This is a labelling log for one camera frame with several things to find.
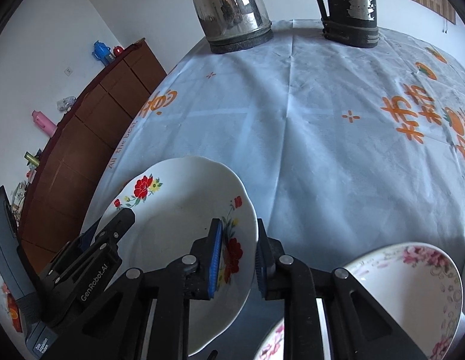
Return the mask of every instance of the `pink thermos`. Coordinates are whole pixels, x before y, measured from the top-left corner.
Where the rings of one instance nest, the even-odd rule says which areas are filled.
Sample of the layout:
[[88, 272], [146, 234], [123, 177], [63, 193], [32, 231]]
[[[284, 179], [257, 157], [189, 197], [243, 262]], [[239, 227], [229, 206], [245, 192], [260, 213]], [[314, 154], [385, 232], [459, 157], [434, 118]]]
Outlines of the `pink thermos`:
[[57, 126], [52, 123], [51, 120], [48, 119], [48, 117], [43, 114], [41, 111], [34, 111], [32, 113], [32, 118], [34, 120], [34, 123], [36, 123], [39, 128], [44, 131], [47, 135], [52, 137], [54, 133], [57, 130]]

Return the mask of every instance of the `white tablecloth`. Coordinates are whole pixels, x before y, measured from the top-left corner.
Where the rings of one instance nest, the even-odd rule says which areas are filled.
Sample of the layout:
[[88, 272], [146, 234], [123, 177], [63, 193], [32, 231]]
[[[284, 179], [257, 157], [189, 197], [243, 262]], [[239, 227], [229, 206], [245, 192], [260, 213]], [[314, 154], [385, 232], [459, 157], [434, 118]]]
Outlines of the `white tablecloth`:
[[[408, 35], [374, 49], [325, 40], [313, 20], [213, 55], [202, 40], [157, 88], [114, 153], [83, 226], [156, 162], [202, 155], [243, 181], [268, 235], [332, 270], [384, 245], [419, 241], [465, 260], [465, 70]], [[253, 288], [206, 351], [252, 359], [281, 302]]]

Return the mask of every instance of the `electric kettle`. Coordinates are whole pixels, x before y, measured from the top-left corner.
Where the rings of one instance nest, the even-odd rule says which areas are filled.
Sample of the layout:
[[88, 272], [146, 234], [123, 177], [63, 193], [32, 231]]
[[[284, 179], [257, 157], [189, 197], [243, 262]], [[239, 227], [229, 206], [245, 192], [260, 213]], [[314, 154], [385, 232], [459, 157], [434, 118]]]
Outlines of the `electric kettle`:
[[263, 0], [193, 0], [211, 51], [245, 50], [273, 37]]

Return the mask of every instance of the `wooden cabinet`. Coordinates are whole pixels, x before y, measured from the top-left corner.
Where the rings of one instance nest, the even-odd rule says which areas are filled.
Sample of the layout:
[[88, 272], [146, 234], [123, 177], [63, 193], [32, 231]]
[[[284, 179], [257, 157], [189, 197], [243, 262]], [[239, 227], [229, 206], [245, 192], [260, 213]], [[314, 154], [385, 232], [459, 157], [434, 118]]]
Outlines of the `wooden cabinet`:
[[114, 150], [165, 77], [140, 40], [96, 76], [58, 124], [28, 188], [18, 229], [37, 272], [80, 233]]

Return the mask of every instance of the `bowl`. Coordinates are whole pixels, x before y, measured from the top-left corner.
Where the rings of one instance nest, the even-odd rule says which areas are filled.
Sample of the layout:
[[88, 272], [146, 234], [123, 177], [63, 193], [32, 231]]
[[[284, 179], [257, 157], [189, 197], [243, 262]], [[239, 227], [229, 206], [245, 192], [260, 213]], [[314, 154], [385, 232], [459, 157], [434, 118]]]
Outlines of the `bowl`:
[[188, 353], [195, 354], [231, 325], [251, 288], [258, 229], [243, 183], [231, 169], [204, 157], [162, 161], [124, 187], [97, 233], [126, 207], [136, 222], [118, 243], [123, 263], [113, 280], [132, 267], [144, 272], [164, 268], [208, 235], [213, 218], [223, 222], [214, 299], [190, 304]]
[[[344, 268], [428, 359], [441, 360], [446, 355], [459, 325], [462, 284], [456, 265], [445, 252], [433, 245], [407, 242], [375, 250]], [[279, 360], [283, 352], [284, 320], [268, 334], [255, 360]]]

